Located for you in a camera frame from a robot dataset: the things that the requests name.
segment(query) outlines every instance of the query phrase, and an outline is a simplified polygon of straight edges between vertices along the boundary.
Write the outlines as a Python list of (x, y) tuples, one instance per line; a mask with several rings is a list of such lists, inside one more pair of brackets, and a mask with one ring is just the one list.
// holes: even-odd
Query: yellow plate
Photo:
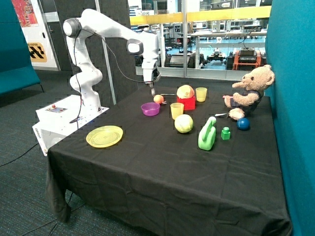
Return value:
[(118, 126), (108, 125), (92, 130), (87, 135), (87, 142), (95, 148), (106, 148), (116, 144), (123, 136)]

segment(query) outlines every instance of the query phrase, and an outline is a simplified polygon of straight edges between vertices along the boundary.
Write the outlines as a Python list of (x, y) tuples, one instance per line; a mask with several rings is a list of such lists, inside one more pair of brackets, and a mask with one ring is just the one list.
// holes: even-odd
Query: yellow cup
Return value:
[(196, 99), (198, 102), (204, 102), (207, 96), (207, 88), (196, 88)]
[(184, 113), (184, 105), (180, 102), (175, 102), (171, 104), (171, 113), (172, 118), (176, 119), (177, 116), (182, 115)]

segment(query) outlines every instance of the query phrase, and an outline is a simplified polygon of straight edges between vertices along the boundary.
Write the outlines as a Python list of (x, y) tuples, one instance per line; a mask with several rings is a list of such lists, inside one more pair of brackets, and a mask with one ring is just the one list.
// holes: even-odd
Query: yellow ball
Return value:
[(189, 115), (180, 115), (175, 119), (175, 128), (180, 133), (187, 133), (193, 128), (193, 120)]
[(158, 104), (161, 104), (162, 102), (164, 102), (164, 97), (161, 95), (155, 95), (153, 101)]

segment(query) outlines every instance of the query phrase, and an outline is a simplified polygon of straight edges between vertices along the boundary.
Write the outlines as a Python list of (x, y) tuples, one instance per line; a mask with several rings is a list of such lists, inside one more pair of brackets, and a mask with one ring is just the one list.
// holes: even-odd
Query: door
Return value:
[(12, 0), (34, 69), (60, 70), (47, 24), (37, 0)]

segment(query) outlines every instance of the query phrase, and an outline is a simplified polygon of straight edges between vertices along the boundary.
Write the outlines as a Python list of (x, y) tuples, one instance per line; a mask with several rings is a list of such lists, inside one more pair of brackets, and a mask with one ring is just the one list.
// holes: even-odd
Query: teddy bear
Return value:
[(246, 117), (253, 112), (264, 96), (264, 91), (275, 81), (275, 74), (270, 65), (264, 65), (243, 76), (242, 81), (234, 83), (233, 88), (244, 88), (242, 94), (223, 96), (225, 105), (232, 108), (229, 116), (234, 120)]

